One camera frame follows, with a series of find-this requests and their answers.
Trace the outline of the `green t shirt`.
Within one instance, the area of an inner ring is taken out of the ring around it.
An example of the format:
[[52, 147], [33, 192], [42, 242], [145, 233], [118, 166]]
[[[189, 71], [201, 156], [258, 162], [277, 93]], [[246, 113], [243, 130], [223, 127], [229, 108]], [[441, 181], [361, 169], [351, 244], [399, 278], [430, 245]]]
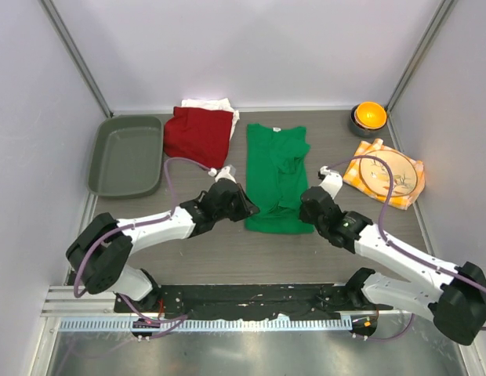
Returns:
[[308, 188], [305, 159], [309, 151], [303, 126], [247, 126], [246, 193], [259, 209], [245, 220], [247, 230], [285, 235], [314, 231], [299, 219], [300, 198]]

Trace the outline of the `floral ceramic plate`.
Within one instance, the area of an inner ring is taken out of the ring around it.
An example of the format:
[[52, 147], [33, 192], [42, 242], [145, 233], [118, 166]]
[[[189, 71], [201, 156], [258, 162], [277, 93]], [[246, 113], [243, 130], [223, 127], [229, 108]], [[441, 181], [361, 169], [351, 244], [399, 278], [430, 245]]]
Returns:
[[417, 171], [408, 158], [391, 150], [374, 150], [360, 160], [360, 176], [373, 193], [386, 196], [390, 181], [394, 188], [391, 197], [403, 197], [412, 193], [418, 182]]

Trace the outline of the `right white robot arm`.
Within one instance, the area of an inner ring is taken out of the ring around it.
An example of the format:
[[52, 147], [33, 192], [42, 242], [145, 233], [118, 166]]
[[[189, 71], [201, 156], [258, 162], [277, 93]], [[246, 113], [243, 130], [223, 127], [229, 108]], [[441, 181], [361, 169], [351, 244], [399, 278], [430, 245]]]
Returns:
[[389, 235], [355, 211], [342, 211], [319, 186], [301, 196], [299, 217], [330, 245], [371, 259], [401, 276], [393, 280], [358, 270], [346, 289], [355, 309], [392, 306], [431, 321], [460, 345], [471, 345], [486, 324], [486, 276], [472, 262], [462, 266], [428, 255]]

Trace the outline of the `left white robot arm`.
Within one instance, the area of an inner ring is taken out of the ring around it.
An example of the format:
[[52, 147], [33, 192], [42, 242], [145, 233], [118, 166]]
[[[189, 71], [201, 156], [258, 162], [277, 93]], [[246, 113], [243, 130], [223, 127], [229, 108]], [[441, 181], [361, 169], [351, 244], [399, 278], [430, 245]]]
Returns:
[[259, 213], [240, 184], [229, 179], [215, 182], [209, 190], [156, 215], [115, 219], [104, 212], [94, 218], [66, 251], [76, 272], [74, 285], [97, 295], [110, 291], [140, 312], [156, 309], [161, 290], [144, 269], [134, 269], [129, 257], [138, 251], [171, 240], [207, 233], [217, 222], [239, 222]]

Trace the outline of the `red folded t shirt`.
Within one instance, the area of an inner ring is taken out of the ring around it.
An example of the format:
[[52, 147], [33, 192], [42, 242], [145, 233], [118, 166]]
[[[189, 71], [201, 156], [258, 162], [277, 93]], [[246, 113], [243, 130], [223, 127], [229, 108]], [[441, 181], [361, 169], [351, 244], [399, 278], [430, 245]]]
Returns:
[[233, 114], [225, 110], [174, 107], [165, 123], [164, 151], [208, 168], [222, 168], [227, 158]]

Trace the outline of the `grey bowl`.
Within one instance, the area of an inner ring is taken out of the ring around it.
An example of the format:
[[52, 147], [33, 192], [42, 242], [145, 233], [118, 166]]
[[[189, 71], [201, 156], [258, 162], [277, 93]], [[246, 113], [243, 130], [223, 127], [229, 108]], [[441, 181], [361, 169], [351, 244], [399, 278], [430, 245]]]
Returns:
[[351, 109], [349, 120], [347, 122], [348, 129], [356, 136], [359, 136], [364, 139], [375, 138], [379, 135], [385, 128], [387, 123], [385, 123], [381, 128], [363, 128], [361, 127], [355, 120], [355, 113], [358, 106], [355, 106]]

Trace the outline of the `white folded t shirt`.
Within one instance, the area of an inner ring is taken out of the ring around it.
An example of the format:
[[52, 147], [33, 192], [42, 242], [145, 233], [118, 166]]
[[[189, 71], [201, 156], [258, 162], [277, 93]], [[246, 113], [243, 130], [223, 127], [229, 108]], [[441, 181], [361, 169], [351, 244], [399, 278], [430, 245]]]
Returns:
[[230, 139], [232, 139], [232, 137], [234, 135], [234, 131], [236, 129], [236, 125], [237, 125], [238, 121], [240, 120], [239, 111], [235, 110], [231, 106], [228, 98], [211, 99], [211, 100], [183, 99], [181, 101], [181, 107], [201, 108], [201, 109], [204, 109], [204, 110], [223, 110], [223, 111], [232, 113]]

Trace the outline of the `grey plastic tray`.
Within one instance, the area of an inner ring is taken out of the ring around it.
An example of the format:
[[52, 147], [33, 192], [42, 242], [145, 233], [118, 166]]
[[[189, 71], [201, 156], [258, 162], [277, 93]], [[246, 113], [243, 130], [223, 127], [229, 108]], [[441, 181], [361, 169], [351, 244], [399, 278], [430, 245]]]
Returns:
[[163, 139], [163, 124], [152, 115], [124, 115], [101, 123], [89, 166], [89, 191], [113, 199], [154, 193], [160, 185]]

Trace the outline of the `orange bowl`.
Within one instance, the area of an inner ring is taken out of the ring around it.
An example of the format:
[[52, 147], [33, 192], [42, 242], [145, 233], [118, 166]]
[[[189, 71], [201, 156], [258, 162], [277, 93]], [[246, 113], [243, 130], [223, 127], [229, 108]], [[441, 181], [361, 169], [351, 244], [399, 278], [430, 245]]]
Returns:
[[385, 109], [375, 102], [360, 103], [354, 112], [355, 121], [370, 130], [382, 128], [387, 121]]

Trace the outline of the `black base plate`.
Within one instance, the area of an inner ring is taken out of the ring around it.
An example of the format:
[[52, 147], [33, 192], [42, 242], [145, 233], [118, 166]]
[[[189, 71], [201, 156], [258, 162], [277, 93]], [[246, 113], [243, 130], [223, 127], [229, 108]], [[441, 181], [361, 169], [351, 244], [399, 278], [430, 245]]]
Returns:
[[164, 285], [153, 313], [170, 319], [291, 320], [338, 318], [341, 312], [385, 309], [356, 291], [334, 284]]

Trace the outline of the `right aluminium frame post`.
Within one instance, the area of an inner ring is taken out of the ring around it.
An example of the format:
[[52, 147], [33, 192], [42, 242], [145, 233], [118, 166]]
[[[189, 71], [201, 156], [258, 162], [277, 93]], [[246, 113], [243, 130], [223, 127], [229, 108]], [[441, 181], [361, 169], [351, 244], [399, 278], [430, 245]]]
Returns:
[[434, 12], [430, 22], [428, 23], [423, 36], [420, 38], [415, 51], [412, 53], [411, 59], [408, 61], [393, 93], [391, 94], [386, 105], [386, 111], [391, 112], [397, 102], [401, 98], [403, 92], [407, 88], [413, 75], [418, 70], [419, 65], [424, 60], [428, 50], [438, 36], [441, 28], [444, 26], [447, 18], [452, 13], [457, 1], [456, 0], [442, 0], [440, 1], [436, 11]]

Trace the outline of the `aluminium frame post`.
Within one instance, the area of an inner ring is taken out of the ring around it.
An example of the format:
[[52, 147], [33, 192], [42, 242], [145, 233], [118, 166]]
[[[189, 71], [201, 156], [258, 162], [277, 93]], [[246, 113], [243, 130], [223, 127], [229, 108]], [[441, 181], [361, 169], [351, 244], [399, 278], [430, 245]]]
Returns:
[[440, 1], [436, 11], [434, 12], [430, 22], [428, 23], [423, 36], [420, 38], [415, 51], [412, 53], [411, 59], [408, 61], [393, 93], [391, 94], [386, 105], [386, 111], [391, 112], [397, 102], [401, 98], [403, 92], [407, 88], [413, 75], [418, 70], [419, 65], [424, 60], [428, 50], [438, 36], [441, 28], [444, 26], [447, 18], [452, 13], [457, 1], [456, 0], [442, 0]]
[[110, 109], [107, 101], [105, 100], [100, 87], [96, 83], [84, 57], [82, 56], [79, 48], [77, 47], [75, 40], [73, 39], [69, 29], [67, 28], [59, 10], [57, 9], [54, 1], [52, 0], [40, 0], [40, 6], [43, 8], [46, 16], [48, 17], [50, 23], [52, 24], [55, 32], [59, 36], [66, 49], [69, 57], [76, 66], [78, 73], [82, 76], [83, 81], [87, 85], [89, 91], [91, 92], [94, 100], [99, 106], [100, 110], [103, 112], [105, 118], [112, 118], [114, 116], [113, 111]]

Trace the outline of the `left aluminium frame post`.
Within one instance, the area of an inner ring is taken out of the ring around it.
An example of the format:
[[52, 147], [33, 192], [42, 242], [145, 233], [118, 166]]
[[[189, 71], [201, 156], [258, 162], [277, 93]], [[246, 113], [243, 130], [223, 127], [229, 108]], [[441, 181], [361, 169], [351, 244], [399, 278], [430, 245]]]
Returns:
[[94, 100], [99, 106], [100, 110], [103, 112], [105, 118], [112, 118], [114, 116], [113, 111], [110, 109], [107, 101], [105, 100], [100, 87], [96, 83], [84, 57], [82, 56], [79, 48], [77, 47], [75, 40], [73, 39], [69, 29], [67, 28], [59, 10], [57, 9], [54, 1], [52, 0], [40, 0], [40, 6], [43, 8], [46, 16], [48, 17], [50, 23], [52, 24], [55, 32], [59, 36], [66, 49], [69, 57], [76, 66], [78, 73], [82, 76], [83, 81], [87, 85], [89, 91], [91, 92]]

